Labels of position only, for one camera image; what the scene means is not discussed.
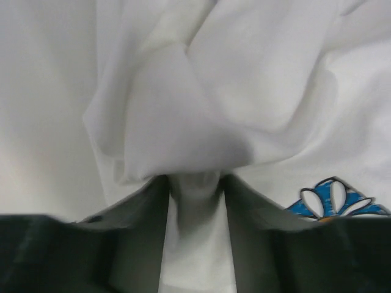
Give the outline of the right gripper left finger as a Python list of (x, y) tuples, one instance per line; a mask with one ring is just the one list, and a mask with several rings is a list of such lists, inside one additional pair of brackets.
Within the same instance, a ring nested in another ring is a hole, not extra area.
[(170, 184), (137, 192), (80, 222), (1, 216), (2, 292), (157, 292)]

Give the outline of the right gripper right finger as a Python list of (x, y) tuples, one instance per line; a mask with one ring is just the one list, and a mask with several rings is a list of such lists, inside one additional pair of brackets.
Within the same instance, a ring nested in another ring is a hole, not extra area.
[(390, 211), (338, 177), (281, 208), (220, 181), (238, 292), (389, 292)]

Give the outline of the white t shirt flower print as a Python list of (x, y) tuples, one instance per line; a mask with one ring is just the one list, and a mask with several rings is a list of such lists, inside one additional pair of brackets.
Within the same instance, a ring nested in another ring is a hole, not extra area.
[(80, 222), (166, 176), (157, 292), (238, 292), (227, 175), (390, 211), (389, 1), (1, 2), (1, 216)]

